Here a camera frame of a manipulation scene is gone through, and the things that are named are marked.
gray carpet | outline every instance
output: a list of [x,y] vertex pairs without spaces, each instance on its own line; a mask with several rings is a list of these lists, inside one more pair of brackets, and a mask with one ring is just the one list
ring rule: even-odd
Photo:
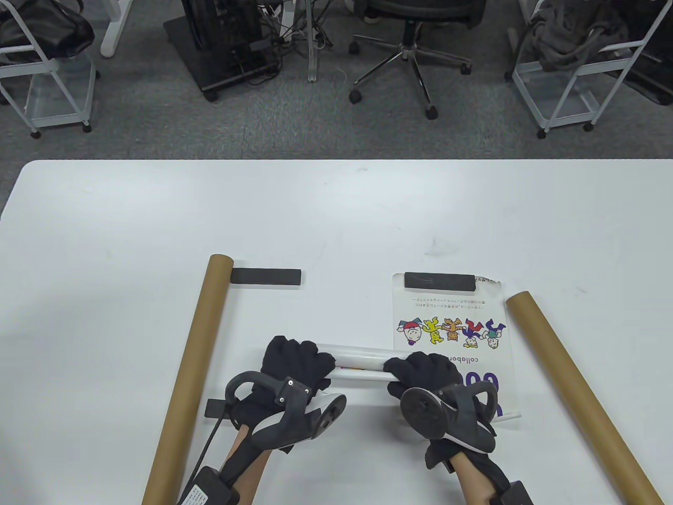
[[[673,158],[673,110],[626,87],[594,132],[567,127],[537,140],[528,109],[503,82],[506,29],[523,24],[518,0],[491,0],[472,31],[424,33],[425,45],[474,59],[470,76],[423,67],[439,108],[433,122],[402,63],[365,85],[360,104],[347,98],[350,81],[386,56],[371,47],[348,55],[352,33],[400,40],[400,22],[368,26],[334,0],[324,25],[334,48],[320,52],[317,83],[306,81],[306,60],[292,54],[277,79],[231,88],[211,104],[164,33],[163,21],[181,12],[179,0],[135,0],[114,58],[94,52],[103,78],[92,133],[47,129],[36,141],[12,109],[0,107],[0,209],[20,168],[45,158]],[[3,82],[18,95],[25,89],[24,81]],[[600,97],[613,82],[601,75],[592,85]]]

sneaker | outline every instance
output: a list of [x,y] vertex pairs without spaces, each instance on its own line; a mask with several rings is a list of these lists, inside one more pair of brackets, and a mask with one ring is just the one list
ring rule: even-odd
[[[348,12],[351,14],[355,14],[355,0],[343,0],[343,4],[346,6],[346,9]],[[381,18],[376,16],[375,18],[370,18],[368,16],[365,16],[365,23],[367,24],[377,24]]]

forearm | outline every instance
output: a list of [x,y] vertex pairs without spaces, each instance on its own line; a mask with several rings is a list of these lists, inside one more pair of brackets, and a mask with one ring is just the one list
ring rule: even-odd
[[[240,430],[238,430],[238,435],[234,440],[234,445],[232,445],[232,449],[229,451],[229,454],[227,454],[227,459],[232,456],[238,445],[247,435],[248,426],[241,426]],[[266,467],[270,455],[270,450],[264,451],[234,484],[234,489],[238,491],[238,494],[240,495],[239,505],[252,505],[254,495],[257,492],[257,486],[262,479],[262,473],[264,472],[264,467]]]
[[491,481],[476,469],[463,452],[449,461],[458,476],[466,505],[489,505],[490,499],[497,494]]

gloved hand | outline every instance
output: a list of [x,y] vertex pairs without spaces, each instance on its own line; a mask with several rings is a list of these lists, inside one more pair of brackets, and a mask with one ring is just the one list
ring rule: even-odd
[[[436,391],[451,384],[463,383],[456,365],[441,354],[425,354],[418,351],[410,354],[405,360],[390,358],[383,365],[383,370],[395,375],[400,381],[388,384],[388,392],[397,399],[409,388]],[[425,452],[425,465],[434,468],[441,462],[448,464],[452,457],[464,450],[464,447],[449,440],[431,440],[430,447]]]
[[[311,389],[311,398],[318,389],[325,389],[331,383],[327,378],[334,370],[334,357],[326,352],[318,353],[318,346],[311,341],[302,343],[287,340],[282,335],[273,337],[262,360],[261,372],[278,380],[292,377]],[[270,415],[283,408],[275,402],[273,391],[254,385],[252,392],[234,405],[231,419],[239,428],[246,425],[254,428]]]

cartoon characters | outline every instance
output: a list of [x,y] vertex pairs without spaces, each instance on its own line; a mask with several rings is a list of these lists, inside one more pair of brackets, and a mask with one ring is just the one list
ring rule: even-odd
[[503,323],[493,327],[493,319],[489,319],[486,323],[487,330],[479,335],[480,339],[488,339],[489,347],[491,349],[497,349],[499,345],[499,339],[503,334],[503,329],[507,328]]
[[456,317],[456,320],[444,319],[444,324],[441,329],[446,332],[446,336],[449,340],[458,340],[458,330],[462,330],[465,326],[460,326],[462,321]]
[[421,339],[423,332],[421,331],[421,319],[416,318],[413,321],[400,321],[397,325],[397,331],[404,333],[406,342],[409,345],[414,345]]
[[463,347],[473,347],[477,348],[479,347],[476,339],[482,338],[481,335],[479,334],[479,331],[481,331],[484,327],[481,323],[474,324],[472,321],[469,319],[465,320],[465,323],[467,323],[467,328],[462,329],[462,334],[467,337],[465,339],[465,343],[463,344]]
[[439,319],[433,317],[432,320],[423,322],[425,323],[425,326],[421,326],[421,328],[423,328],[423,331],[430,334],[431,343],[438,344],[439,342],[444,342],[444,339],[441,338],[441,335],[439,334],[439,329],[441,328]]

